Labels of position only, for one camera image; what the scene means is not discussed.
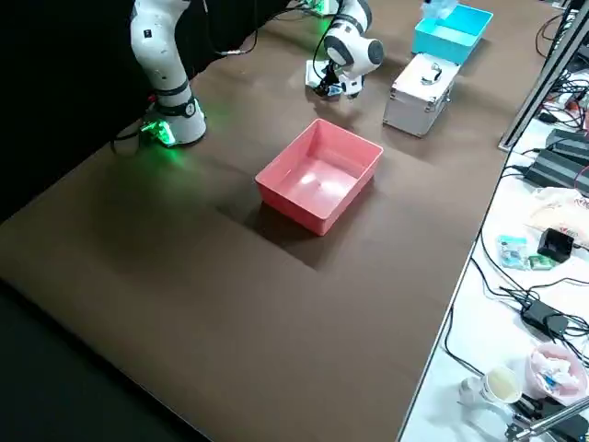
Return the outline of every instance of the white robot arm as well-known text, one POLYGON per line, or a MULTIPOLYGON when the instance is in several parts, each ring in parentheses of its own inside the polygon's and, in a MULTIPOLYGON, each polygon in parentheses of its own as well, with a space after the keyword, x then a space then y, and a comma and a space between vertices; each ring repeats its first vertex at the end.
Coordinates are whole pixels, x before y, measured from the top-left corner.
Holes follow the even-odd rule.
MULTIPOLYGON (((131 16, 133 52, 156 94, 156 103, 145 117, 142 130, 148 130, 165 145, 193 143, 206 131, 204 114, 192 95, 174 37, 176 24, 190 3, 191 0, 135 0, 131 16)), ((203 5, 208 14, 206 1, 203 5)), ((353 98, 362 90, 364 75, 381 65, 382 43, 364 37, 371 22, 366 0, 341 0, 338 14, 325 35, 330 61, 321 85, 316 88, 319 94, 322 87, 329 90, 337 84, 353 98)))
POLYGON ((319 95, 337 77, 343 93, 355 98, 362 90, 364 76, 383 63, 383 43, 364 37, 371 24, 372 11, 366 0, 341 0, 323 41, 330 63, 319 95))
POLYGON ((190 0, 135 0, 131 46, 156 94, 149 127, 165 145, 198 141, 206 131, 204 114, 178 54, 176 23, 190 0))

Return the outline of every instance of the pink box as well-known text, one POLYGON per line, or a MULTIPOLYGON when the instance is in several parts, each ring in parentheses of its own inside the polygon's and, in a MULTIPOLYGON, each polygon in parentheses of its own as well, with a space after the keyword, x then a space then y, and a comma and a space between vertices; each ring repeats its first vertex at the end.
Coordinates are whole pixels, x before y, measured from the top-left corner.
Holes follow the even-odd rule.
POLYGON ((317 119, 256 176, 264 203, 325 235, 374 176, 382 147, 317 119))

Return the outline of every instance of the blue box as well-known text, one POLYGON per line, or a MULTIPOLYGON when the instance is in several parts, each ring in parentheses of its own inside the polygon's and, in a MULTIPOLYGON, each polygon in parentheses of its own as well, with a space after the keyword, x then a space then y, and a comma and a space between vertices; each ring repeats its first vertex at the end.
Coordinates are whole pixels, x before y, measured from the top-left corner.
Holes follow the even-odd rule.
POLYGON ((458 5, 446 19, 425 18, 415 27, 412 51, 463 64, 492 17, 492 12, 458 5))

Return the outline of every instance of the plastic bag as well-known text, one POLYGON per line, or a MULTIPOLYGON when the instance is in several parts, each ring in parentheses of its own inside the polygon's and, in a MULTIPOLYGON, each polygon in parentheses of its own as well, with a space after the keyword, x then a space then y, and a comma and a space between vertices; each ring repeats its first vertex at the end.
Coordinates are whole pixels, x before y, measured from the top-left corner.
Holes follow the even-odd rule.
POLYGON ((457 0, 424 0, 422 3, 423 18, 440 18, 444 20, 458 5, 457 0))
POLYGON ((525 223, 539 230, 549 227, 589 248, 589 199, 574 189, 547 187, 532 193, 532 206, 525 223))

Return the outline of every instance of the paper cup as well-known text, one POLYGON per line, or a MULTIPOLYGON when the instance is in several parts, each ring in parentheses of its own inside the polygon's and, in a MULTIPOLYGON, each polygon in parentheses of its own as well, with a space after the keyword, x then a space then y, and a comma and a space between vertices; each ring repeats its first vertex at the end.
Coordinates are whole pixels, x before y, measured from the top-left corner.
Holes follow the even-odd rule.
POLYGON ((506 366, 498 366, 482 378, 466 378, 460 383, 460 401, 474 405, 480 401, 514 403, 522 398, 517 375, 506 366))

